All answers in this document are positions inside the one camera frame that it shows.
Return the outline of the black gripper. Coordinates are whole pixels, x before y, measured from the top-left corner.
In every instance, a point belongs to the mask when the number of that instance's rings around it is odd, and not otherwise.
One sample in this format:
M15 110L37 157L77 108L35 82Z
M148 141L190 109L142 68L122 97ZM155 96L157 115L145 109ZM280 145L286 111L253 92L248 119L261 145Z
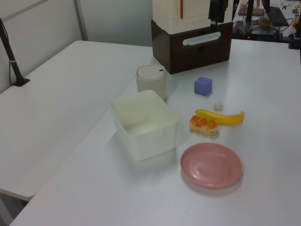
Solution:
M209 16L211 24L217 25L215 20L220 23L224 22L224 16L228 7L228 0L210 0Z

